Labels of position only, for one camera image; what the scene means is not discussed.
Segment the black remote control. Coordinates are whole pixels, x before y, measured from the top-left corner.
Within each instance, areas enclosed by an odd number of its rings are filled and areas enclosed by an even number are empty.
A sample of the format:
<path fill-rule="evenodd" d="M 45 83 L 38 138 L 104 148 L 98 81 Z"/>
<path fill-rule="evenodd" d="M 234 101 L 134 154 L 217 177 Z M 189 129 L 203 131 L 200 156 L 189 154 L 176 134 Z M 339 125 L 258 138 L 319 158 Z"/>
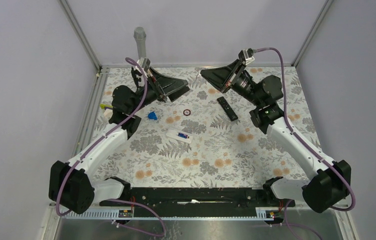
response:
<path fill-rule="evenodd" d="M 217 102 L 223 108 L 229 119 L 233 122 L 238 120 L 237 114 L 234 112 L 228 101 L 222 96 L 217 99 Z"/>

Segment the white AC remote control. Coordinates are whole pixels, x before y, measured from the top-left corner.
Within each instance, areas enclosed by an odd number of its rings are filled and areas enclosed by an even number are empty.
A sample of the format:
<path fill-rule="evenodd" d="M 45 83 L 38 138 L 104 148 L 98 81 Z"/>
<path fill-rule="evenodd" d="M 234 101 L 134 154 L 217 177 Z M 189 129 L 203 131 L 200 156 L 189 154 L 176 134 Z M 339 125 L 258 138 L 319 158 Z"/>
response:
<path fill-rule="evenodd" d="M 171 138 L 171 139 L 181 141 L 181 142 L 184 142 L 184 143 L 187 143 L 187 144 L 191 144 L 192 140 L 193 140 L 193 137 L 190 133 L 183 132 L 183 131 L 177 130 L 175 128 L 169 128 L 166 132 L 166 136 Z"/>

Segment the light blue battery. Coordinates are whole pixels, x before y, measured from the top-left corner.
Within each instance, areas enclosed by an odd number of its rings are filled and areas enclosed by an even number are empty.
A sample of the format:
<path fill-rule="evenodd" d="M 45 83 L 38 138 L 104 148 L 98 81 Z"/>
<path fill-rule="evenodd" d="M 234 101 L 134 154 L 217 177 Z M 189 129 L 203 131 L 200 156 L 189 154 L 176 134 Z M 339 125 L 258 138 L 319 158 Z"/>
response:
<path fill-rule="evenodd" d="M 182 133 L 182 132 L 179 132 L 178 136 L 181 137 L 181 138 L 184 138 L 184 139 L 188 139 L 189 138 L 189 135 L 187 135 L 185 133 Z"/>

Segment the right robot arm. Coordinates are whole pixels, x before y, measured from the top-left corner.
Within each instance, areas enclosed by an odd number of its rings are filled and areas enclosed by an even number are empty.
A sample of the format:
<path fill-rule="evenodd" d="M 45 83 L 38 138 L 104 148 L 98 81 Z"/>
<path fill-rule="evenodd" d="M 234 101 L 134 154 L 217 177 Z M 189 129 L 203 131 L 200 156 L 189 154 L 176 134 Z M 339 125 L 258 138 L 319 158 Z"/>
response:
<path fill-rule="evenodd" d="M 277 103 L 286 99 L 284 79 L 269 75 L 255 82 L 245 68 L 242 61 L 236 60 L 227 66 L 203 69 L 200 74 L 221 93 L 233 90 L 254 104 L 256 108 L 250 111 L 253 125 L 279 143 L 308 178 L 267 180 L 263 201 L 269 206 L 281 200 L 303 201 L 316 213 L 335 209 L 335 204 L 353 195 L 350 165 L 323 153 L 295 128 Z"/>

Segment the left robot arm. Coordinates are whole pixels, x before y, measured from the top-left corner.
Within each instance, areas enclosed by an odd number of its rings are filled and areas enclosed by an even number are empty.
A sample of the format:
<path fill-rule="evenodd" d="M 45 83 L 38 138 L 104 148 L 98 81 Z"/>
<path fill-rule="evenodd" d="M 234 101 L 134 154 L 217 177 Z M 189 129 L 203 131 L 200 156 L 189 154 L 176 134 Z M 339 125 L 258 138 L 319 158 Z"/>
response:
<path fill-rule="evenodd" d="M 92 181 L 97 168 L 112 151 L 127 142 L 137 131 L 141 118 L 136 112 L 154 101 L 173 102 L 189 91 L 187 80 L 165 76 L 152 67 L 131 69 L 137 89 L 126 85 L 112 93 L 112 116 L 102 134 L 67 162 L 56 161 L 50 172 L 49 199 L 77 214 L 92 204 L 112 199 L 126 205 L 131 198 L 130 184 L 118 177 Z"/>

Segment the poker chip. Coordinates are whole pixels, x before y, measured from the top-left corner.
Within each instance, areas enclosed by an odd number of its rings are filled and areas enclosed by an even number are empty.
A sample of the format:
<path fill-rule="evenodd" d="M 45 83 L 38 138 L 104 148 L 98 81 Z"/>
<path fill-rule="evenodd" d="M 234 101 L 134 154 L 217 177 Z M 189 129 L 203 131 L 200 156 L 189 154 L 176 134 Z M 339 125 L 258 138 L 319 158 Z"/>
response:
<path fill-rule="evenodd" d="M 185 110 L 183 110 L 183 115 L 184 115 L 184 116 L 189 116 L 189 115 L 191 115 L 191 110 L 189 110 L 189 109 L 185 109 Z"/>

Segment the blue plastic clip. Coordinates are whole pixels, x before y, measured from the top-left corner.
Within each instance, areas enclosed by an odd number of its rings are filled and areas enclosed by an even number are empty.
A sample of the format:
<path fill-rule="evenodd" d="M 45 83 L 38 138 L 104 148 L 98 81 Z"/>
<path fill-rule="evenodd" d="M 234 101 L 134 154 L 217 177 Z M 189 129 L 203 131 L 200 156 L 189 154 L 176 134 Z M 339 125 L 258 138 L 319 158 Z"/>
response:
<path fill-rule="evenodd" d="M 152 111 L 152 112 L 148 113 L 148 119 L 156 121 L 158 119 L 158 117 L 157 117 L 156 113 Z"/>

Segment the floral table mat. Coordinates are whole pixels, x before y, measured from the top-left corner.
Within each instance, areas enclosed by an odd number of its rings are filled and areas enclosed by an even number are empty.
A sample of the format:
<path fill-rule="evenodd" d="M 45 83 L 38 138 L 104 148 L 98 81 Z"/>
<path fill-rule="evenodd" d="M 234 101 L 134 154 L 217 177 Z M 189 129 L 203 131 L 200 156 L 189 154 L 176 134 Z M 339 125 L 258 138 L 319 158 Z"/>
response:
<path fill-rule="evenodd" d="M 302 168 L 250 119 L 254 106 L 233 91 L 224 97 L 238 120 L 231 121 L 196 67 L 159 68 L 187 80 L 190 91 L 174 102 L 155 101 L 140 110 L 135 134 L 97 168 L 93 180 L 119 177 L 134 187 L 260 187 L 273 177 L 304 180 Z M 184 116 L 183 110 L 191 110 Z M 155 112 L 158 119 L 148 119 Z M 169 128 L 192 135 L 191 144 L 166 136 Z"/>

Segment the grey microphone on stand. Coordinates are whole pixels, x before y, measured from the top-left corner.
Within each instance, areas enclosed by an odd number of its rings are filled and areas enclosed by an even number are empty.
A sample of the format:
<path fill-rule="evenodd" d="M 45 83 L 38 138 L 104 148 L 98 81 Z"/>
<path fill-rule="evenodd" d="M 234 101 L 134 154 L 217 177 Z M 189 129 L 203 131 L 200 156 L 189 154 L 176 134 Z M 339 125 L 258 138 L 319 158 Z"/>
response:
<path fill-rule="evenodd" d="M 146 32 L 143 27 L 138 26 L 134 29 L 134 39 L 137 46 L 138 58 L 146 57 Z"/>

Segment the white small block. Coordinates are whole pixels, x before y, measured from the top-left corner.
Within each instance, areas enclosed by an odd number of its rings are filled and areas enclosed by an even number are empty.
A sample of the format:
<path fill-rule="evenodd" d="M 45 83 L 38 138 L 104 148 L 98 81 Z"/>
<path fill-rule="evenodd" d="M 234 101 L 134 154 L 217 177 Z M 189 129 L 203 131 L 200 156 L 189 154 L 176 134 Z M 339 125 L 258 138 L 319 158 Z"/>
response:
<path fill-rule="evenodd" d="M 111 118 L 112 117 L 112 114 L 113 114 L 113 111 L 112 110 L 110 110 L 110 109 L 106 109 L 105 111 L 104 111 L 104 117 L 105 118 Z"/>

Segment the yellow purple small tool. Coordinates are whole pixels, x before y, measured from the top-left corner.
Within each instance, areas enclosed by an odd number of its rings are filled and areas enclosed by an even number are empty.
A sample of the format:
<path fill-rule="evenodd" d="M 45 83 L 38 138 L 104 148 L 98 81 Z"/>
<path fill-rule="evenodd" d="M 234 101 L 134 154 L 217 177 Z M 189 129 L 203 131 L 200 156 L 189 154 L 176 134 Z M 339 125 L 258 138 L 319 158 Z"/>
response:
<path fill-rule="evenodd" d="M 107 105 L 107 104 L 103 104 L 103 103 L 100 104 L 100 108 L 103 109 L 103 110 L 112 110 L 113 109 L 113 107 L 111 105 Z"/>

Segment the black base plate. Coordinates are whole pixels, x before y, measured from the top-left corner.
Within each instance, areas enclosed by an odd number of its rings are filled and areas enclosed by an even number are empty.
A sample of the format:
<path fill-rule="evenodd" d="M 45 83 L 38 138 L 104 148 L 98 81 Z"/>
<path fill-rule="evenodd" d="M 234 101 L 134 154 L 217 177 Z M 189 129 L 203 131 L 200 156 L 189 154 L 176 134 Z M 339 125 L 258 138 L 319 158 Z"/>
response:
<path fill-rule="evenodd" d="M 102 207 L 128 207 L 138 218 L 258 218 L 257 210 L 281 211 L 295 202 L 277 199 L 267 190 L 250 187 L 133 187 L 122 203 L 100 202 Z"/>

